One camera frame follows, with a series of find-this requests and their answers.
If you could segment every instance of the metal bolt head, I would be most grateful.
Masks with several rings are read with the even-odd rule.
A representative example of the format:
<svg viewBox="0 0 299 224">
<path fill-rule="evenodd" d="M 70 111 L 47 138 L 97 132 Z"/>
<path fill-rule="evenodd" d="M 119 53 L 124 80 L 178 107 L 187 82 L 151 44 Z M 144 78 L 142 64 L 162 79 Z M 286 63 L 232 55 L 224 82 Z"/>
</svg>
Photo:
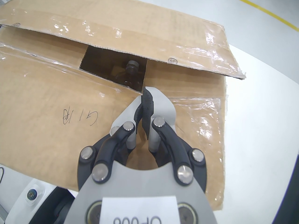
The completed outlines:
<svg viewBox="0 0 299 224">
<path fill-rule="evenodd" d="M 100 183 L 103 181 L 108 175 L 108 167 L 104 163 L 99 163 L 94 166 L 92 171 L 92 179 L 96 183 Z"/>
<path fill-rule="evenodd" d="M 87 146 L 81 150 L 80 156 L 82 159 L 87 160 L 89 159 L 93 154 L 93 149 L 90 146 Z"/>
<path fill-rule="evenodd" d="M 153 123 L 156 127 L 162 127 L 165 124 L 165 120 L 163 117 L 156 117 L 154 118 Z"/>
<path fill-rule="evenodd" d="M 134 124 L 133 124 L 133 122 L 131 122 L 131 121 L 126 121 L 126 122 L 123 124 L 123 128 L 124 128 L 126 131 L 131 131 L 131 130 L 133 130 L 133 128 L 134 128 Z"/>
<path fill-rule="evenodd" d="M 193 180 L 192 169 L 186 165 L 182 165 L 178 168 L 177 171 L 178 179 L 184 184 L 190 184 Z"/>
<path fill-rule="evenodd" d="M 180 216 L 181 224 L 196 224 L 197 214 L 191 205 L 187 203 L 178 204 L 178 213 Z"/>
<path fill-rule="evenodd" d="M 202 162 L 205 158 L 205 155 L 203 154 L 203 152 L 201 150 L 194 149 L 192 151 L 192 157 L 195 161 Z"/>
<path fill-rule="evenodd" d="M 111 135 L 113 135 L 118 129 L 119 129 L 119 126 L 112 127 L 110 130 Z"/>
</svg>

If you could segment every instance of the dark bottle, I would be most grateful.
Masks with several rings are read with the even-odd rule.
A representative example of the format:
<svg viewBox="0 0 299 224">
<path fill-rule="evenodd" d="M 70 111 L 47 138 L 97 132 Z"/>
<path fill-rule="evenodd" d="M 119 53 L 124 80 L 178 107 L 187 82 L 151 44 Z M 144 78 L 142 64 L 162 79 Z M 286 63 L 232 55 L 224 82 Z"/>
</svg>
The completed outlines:
<svg viewBox="0 0 299 224">
<path fill-rule="evenodd" d="M 139 63 L 136 61 L 129 61 L 126 70 L 115 76 L 117 83 L 126 85 L 136 91 L 142 90 L 142 79 L 138 73 Z"/>
</svg>

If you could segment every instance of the torn cardboard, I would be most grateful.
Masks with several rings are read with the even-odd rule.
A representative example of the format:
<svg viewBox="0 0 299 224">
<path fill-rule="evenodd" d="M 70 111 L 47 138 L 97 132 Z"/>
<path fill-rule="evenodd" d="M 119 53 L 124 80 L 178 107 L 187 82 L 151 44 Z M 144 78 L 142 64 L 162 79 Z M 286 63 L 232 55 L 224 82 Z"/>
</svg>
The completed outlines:
<svg viewBox="0 0 299 224">
<path fill-rule="evenodd" d="M 224 75 L 245 78 L 223 27 L 135 0 L 12 0 L 0 17 L 0 163 L 77 190 L 81 149 L 108 134 L 139 95 L 110 78 L 134 57 L 145 64 L 143 86 L 183 102 L 175 103 L 178 135 L 205 151 L 207 196 L 221 207 Z M 82 69 L 89 55 L 91 67 Z M 203 108 L 211 98 L 216 123 Z M 211 125 L 209 140 L 196 132 L 200 117 Z M 156 168 L 140 128 L 138 139 L 127 166 Z M 211 143 L 221 147 L 209 150 Z"/>
</svg>

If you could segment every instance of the white label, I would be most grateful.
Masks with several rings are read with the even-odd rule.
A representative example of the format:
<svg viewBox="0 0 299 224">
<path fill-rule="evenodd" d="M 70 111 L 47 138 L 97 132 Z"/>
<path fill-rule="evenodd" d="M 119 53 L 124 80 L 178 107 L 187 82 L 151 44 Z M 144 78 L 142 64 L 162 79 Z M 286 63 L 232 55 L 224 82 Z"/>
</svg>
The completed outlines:
<svg viewBox="0 0 299 224">
<path fill-rule="evenodd" d="M 180 224 L 175 196 L 104 197 L 100 224 Z"/>
</svg>

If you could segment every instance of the box opening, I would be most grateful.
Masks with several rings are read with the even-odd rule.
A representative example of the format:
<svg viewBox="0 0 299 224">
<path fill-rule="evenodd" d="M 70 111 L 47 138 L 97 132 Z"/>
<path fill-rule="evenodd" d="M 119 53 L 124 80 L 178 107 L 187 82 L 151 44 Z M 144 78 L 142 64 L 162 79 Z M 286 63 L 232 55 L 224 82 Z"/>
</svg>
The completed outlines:
<svg viewBox="0 0 299 224">
<path fill-rule="evenodd" d="M 140 56 L 88 46 L 80 69 L 141 92 L 146 62 Z"/>
</svg>

